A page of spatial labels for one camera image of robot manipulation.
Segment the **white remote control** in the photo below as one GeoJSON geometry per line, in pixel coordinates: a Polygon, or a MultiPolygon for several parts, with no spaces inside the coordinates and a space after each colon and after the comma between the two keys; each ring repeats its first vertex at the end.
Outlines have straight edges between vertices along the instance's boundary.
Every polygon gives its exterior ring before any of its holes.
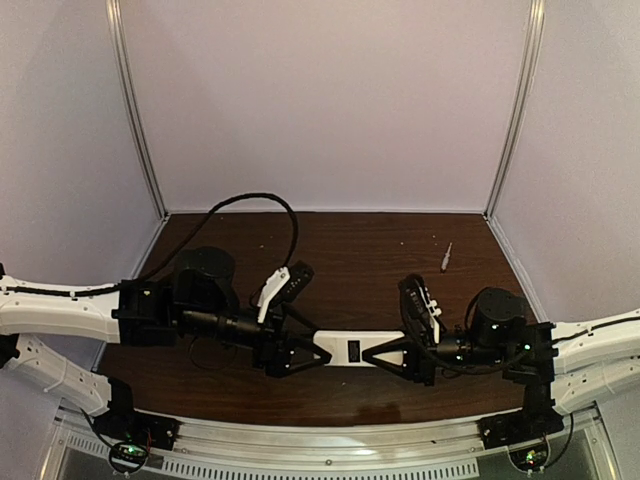
{"type": "Polygon", "coordinates": [[[364,360],[364,352],[403,337],[404,334],[399,330],[318,330],[312,340],[316,346],[331,355],[326,367],[373,368],[373,364],[364,360]]]}

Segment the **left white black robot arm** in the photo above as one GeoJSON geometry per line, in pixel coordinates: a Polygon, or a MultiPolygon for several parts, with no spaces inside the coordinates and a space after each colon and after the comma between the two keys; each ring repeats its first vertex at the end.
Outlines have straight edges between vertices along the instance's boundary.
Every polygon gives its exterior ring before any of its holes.
{"type": "Polygon", "coordinates": [[[39,334],[92,338],[132,347],[173,346],[178,338],[214,338],[247,348],[255,367],[282,378],[329,363],[311,336],[288,333],[291,301],[313,277],[303,262],[276,270],[266,297],[249,310],[233,289],[235,261],[226,251],[201,247],[179,253],[171,274],[100,287],[64,287],[1,277],[1,364],[16,368],[73,402],[100,426],[124,428],[137,420],[131,388],[96,376],[46,349],[39,334]]]}

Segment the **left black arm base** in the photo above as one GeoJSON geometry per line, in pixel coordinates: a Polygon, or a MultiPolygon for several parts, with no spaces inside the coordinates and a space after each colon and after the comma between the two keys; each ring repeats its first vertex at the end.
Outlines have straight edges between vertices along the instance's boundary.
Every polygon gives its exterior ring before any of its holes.
{"type": "Polygon", "coordinates": [[[171,451],[181,422],[175,418],[137,410],[124,415],[111,411],[99,416],[85,414],[94,435],[107,448],[107,461],[120,475],[139,472],[153,449],[171,451]]]}

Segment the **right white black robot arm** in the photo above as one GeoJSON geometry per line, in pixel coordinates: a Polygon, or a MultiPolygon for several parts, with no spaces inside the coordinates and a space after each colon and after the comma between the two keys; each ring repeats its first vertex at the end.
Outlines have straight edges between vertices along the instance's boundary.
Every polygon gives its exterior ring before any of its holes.
{"type": "Polygon", "coordinates": [[[425,386],[439,371],[501,375],[521,385],[521,407],[483,418],[484,437],[555,432],[565,416],[639,379],[637,312],[583,323],[531,323],[523,298],[486,287],[469,302],[462,323],[446,328],[415,278],[400,284],[399,307],[398,337],[362,350],[361,361],[425,386]]]}

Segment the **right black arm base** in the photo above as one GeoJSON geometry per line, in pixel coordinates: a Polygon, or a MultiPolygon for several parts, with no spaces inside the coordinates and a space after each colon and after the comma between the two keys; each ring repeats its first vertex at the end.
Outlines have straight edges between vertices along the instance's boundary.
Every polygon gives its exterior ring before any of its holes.
{"type": "Polygon", "coordinates": [[[549,436],[564,429],[563,416],[552,408],[482,417],[477,421],[485,450],[505,447],[510,464],[527,475],[542,473],[554,461],[549,436]]]}

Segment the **small silver screwdriver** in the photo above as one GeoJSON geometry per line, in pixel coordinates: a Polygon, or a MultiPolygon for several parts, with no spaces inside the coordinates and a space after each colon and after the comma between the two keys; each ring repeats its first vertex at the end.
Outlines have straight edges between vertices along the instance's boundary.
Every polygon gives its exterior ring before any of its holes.
{"type": "Polygon", "coordinates": [[[448,269],[448,265],[450,263],[450,258],[451,258],[451,253],[452,253],[452,248],[453,248],[453,243],[450,242],[447,245],[447,248],[445,250],[445,253],[443,255],[441,264],[440,264],[440,272],[441,273],[445,273],[448,269]]]}

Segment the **front aluminium rail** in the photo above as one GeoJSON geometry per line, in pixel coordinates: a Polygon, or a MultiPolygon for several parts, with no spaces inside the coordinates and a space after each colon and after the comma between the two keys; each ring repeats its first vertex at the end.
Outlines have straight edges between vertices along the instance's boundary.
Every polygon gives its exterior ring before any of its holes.
{"type": "Polygon", "coordinates": [[[351,427],[280,427],[181,417],[170,450],[136,479],[617,479],[595,407],[562,431],[488,448],[476,416],[351,427]]]}

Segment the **right aluminium frame post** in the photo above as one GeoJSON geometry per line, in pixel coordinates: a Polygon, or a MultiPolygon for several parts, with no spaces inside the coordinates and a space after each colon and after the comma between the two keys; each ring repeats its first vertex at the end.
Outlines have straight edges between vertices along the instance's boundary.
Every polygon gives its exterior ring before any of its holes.
{"type": "Polygon", "coordinates": [[[484,218],[491,222],[498,209],[499,201],[506,185],[509,169],[515,155],[517,142],[524,123],[526,106],[534,84],[539,62],[545,25],[546,2],[530,1],[525,39],[522,51],[518,81],[511,109],[506,135],[503,142],[498,168],[484,210],[484,218]]]}

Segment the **aluminium frame post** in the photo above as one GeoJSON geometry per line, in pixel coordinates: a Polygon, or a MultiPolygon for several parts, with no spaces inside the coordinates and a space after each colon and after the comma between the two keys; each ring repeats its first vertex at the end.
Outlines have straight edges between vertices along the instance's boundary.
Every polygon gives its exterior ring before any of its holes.
{"type": "Polygon", "coordinates": [[[169,213],[152,163],[142,114],[136,95],[131,61],[127,49],[122,2],[118,0],[106,0],[105,6],[125,115],[131,132],[134,149],[155,214],[160,220],[165,220],[169,216],[169,213]]]}
{"type": "Polygon", "coordinates": [[[498,168],[484,210],[484,218],[491,222],[498,209],[499,201],[506,185],[509,169],[515,155],[517,142],[524,123],[526,106],[534,84],[539,62],[545,25],[546,2],[530,1],[525,39],[522,51],[518,81],[511,109],[506,135],[503,142],[498,168]]]}

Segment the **left aluminium frame post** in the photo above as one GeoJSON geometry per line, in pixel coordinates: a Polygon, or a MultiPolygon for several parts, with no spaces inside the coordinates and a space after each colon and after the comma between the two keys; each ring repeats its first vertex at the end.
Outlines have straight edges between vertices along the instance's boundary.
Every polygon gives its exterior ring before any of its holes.
{"type": "Polygon", "coordinates": [[[131,132],[134,149],[155,214],[160,220],[165,220],[169,216],[169,213],[152,163],[142,114],[136,95],[131,61],[127,49],[122,2],[118,0],[106,0],[105,6],[125,115],[131,132]]]}

